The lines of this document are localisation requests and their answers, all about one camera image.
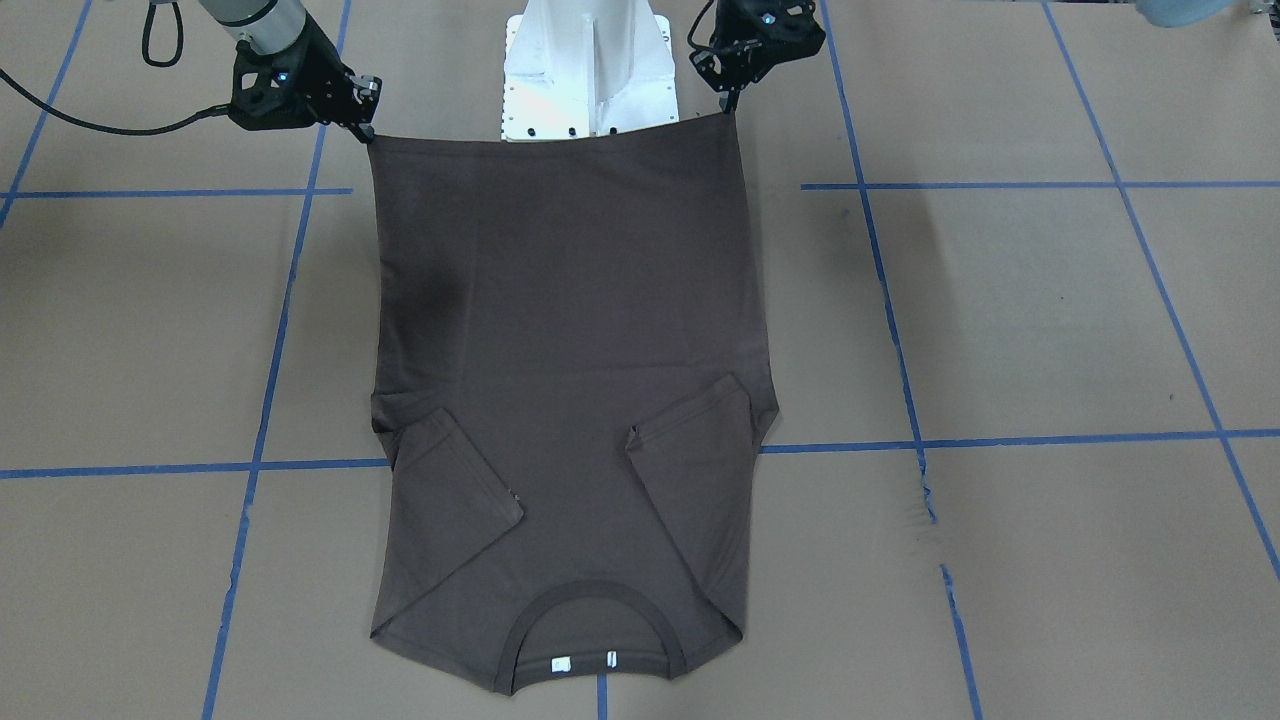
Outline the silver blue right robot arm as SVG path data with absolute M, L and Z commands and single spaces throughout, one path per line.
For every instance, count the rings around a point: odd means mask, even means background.
M 381 81 L 360 76 L 301 1 L 204 1 L 236 41 L 229 118 L 247 131 L 339 126 L 375 138 Z

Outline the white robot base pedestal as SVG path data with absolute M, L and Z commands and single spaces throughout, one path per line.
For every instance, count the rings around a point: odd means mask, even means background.
M 673 35 L 649 1 L 530 1 L 506 22 L 500 137 L 545 142 L 675 123 Z

